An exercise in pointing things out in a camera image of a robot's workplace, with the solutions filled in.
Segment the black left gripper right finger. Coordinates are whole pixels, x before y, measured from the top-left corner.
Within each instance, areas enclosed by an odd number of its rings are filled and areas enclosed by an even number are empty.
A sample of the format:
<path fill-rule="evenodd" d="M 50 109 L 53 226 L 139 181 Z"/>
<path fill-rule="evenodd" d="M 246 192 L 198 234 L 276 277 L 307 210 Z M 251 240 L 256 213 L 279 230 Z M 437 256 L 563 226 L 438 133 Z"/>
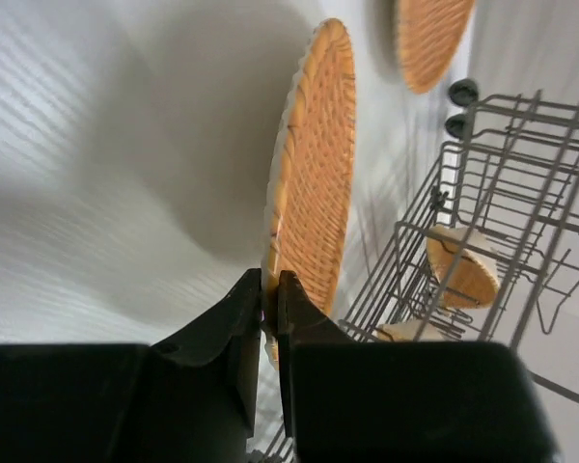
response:
<path fill-rule="evenodd" d="M 505 346 L 359 342 L 285 271 L 277 290 L 281 393 L 298 462 L 551 462 L 555 439 Z"/>

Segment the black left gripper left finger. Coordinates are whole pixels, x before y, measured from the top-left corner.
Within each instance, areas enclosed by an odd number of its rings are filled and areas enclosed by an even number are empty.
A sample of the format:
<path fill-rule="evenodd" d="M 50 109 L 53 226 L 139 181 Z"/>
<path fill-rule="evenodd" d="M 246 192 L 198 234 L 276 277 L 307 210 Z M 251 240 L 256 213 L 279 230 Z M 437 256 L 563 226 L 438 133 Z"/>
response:
<path fill-rule="evenodd" d="M 0 462 L 243 462 L 261 273 L 153 345 L 0 344 Z"/>

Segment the fish-shaped woven plate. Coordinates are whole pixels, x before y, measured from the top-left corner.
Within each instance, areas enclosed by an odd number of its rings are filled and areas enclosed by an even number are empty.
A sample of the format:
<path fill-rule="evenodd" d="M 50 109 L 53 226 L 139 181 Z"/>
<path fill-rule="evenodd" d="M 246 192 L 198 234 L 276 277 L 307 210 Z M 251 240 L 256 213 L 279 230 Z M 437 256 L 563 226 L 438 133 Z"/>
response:
<path fill-rule="evenodd" d="M 427 238 L 427 259 L 434 277 L 442 283 L 459 250 L 454 240 L 461 241 L 468 228 L 435 225 L 429 230 L 438 234 L 438 237 Z M 496 260 L 484 253 L 484 251 L 491 252 L 492 248 L 480 232 L 471 231 L 467 244 L 480 248 L 481 251 L 468 248 L 462 250 L 447 288 L 440 296 L 440 304 L 450 309 L 488 309 L 500 289 Z"/>
<path fill-rule="evenodd" d="M 422 325 L 421 319 L 412 319 L 394 324 L 380 324 L 374 330 L 374 335 L 385 341 L 413 341 L 419 328 Z M 444 338 L 436 327 L 427 323 L 420 341 L 442 341 Z"/>

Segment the round woven plate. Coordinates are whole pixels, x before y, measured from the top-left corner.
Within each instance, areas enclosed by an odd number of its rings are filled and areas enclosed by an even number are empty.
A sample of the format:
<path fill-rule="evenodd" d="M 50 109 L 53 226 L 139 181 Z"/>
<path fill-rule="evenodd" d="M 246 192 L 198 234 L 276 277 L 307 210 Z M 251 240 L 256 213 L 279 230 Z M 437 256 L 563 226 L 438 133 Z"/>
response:
<path fill-rule="evenodd" d="M 399 0 L 395 9 L 397 59 L 408 89 L 421 95 L 438 84 L 467 29 L 474 0 Z"/>
<path fill-rule="evenodd" d="M 338 18 L 326 18 L 291 79 L 266 189 L 263 320 L 274 368 L 271 325 L 282 271 L 295 272 L 315 306 L 332 311 L 351 201 L 356 100 L 350 35 Z"/>

